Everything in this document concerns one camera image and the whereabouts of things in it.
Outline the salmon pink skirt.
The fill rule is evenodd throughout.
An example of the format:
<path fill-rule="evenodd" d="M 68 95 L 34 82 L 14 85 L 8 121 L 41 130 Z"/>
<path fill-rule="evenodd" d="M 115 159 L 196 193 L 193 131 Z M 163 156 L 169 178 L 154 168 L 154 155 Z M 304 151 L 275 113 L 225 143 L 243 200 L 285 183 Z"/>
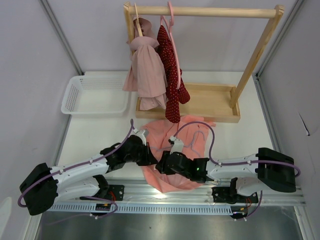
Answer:
<path fill-rule="evenodd" d="M 192 122 L 192 124 L 184 127 L 180 132 L 178 132 L 177 135 L 177 137 L 183 141 L 184 145 L 188 145 L 192 141 L 193 135 L 196 131 L 204 132 L 206 140 L 203 140 L 202 135 L 196 134 L 197 139 L 193 145 L 193 148 L 201 154 L 201 157 L 198 157 L 189 148 L 183 148 L 182 150 L 182 153 L 192 160 L 194 158 L 204 157 L 205 145 L 209 135 L 208 127 L 203 124 L 195 123 L 195 121 L 203 122 L 204 118 L 186 115 L 181 117 L 179 123 L 172 123 L 168 120 L 155 120 L 142 126 L 141 129 L 148 130 L 148 136 L 146 139 L 149 146 L 160 149 L 164 147 L 171 147 L 169 138 L 177 133 L 185 124 Z M 163 151 L 155 151 L 154 149 L 151 149 L 151 152 L 157 161 L 160 161 Z M 161 174 L 156 170 L 154 165 L 143 166 L 141 169 L 146 182 L 161 193 L 188 191 L 201 186 L 200 183 L 191 181 L 179 174 Z"/>

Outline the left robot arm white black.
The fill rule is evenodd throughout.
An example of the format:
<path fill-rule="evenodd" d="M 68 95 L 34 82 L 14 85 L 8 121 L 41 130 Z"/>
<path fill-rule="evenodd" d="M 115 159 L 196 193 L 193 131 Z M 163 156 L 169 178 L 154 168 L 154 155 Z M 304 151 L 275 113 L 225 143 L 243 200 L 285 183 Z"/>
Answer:
<path fill-rule="evenodd" d="M 20 184 L 17 204 L 36 216 L 63 200 L 79 197 L 103 200 L 109 193 L 104 174 L 119 170 L 126 163 L 145 167 L 157 162 L 149 143 L 131 135 L 75 164 L 54 167 L 38 164 Z"/>

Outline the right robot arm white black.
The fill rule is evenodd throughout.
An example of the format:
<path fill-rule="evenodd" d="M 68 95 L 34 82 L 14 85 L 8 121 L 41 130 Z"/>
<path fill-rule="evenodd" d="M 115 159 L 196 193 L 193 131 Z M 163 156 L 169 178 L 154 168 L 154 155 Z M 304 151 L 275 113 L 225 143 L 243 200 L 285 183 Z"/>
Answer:
<path fill-rule="evenodd" d="M 245 157 L 217 160 L 189 159 L 181 152 L 165 151 L 155 168 L 161 174 L 178 174 L 199 184 L 230 180 L 228 196 L 234 202 L 263 190 L 294 193 L 299 172 L 292 157 L 266 147 Z"/>

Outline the light blue wire hanger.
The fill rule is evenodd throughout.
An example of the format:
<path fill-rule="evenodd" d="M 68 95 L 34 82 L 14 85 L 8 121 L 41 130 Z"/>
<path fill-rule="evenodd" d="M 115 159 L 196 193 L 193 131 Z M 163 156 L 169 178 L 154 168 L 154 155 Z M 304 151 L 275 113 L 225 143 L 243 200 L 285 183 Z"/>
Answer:
<path fill-rule="evenodd" d="M 192 141 L 191 141 L 188 145 L 184 145 L 183 148 L 190 149 L 190 150 L 191 150 L 192 152 L 194 152 L 198 157 L 201 157 L 201 154 L 193 148 L 194 143 L 195 143 L 196 140 L 197 140 L 196 134 L 202 135 L 203 140 L 206 140 L 204 132 L 203 132 L 203 131 L 200 131 L 200 130 L 197 130 L 197 131 L 195 131 L 194 134 L 193 134 Z M 167 147 L 163 147 L 163 148 L 156 148 L 156 147 L 154 147 L 154 146 L 151 146 L 150 148 L 151 148 L 152 150 L 157 151 L 157 152 L 161 152 L 161 151 L 171 150 L 171 149 L 172 149 L 172 146 L 167 146 Z"/>

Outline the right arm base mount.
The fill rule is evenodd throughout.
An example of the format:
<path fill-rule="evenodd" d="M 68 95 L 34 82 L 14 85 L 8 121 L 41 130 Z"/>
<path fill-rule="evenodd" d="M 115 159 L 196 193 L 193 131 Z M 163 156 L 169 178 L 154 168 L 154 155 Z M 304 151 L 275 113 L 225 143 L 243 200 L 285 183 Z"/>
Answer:
<path fill-rule="evenodd" d="M 237 193 L 231 193 L 230 187 L 215 186 L 212 188 L 212 197 L 214 203 L 238 204 L 238 203 L 254 203 L 257 204 L 258 194 L 255 192 L 250 196 L 243 196 Z"/>

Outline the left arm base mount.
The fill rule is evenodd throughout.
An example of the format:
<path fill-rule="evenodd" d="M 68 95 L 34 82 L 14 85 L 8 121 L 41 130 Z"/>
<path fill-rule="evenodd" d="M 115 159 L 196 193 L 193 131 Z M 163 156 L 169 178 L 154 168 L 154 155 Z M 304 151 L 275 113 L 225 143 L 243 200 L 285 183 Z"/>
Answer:
<path fill-rule="evenodd" d="M 120 184 L 107 184 L 102 188 L 98 186 L 98 191 L 93 197 L 111 201 L 122 201 L 124 198 L 125 186 Z"/>

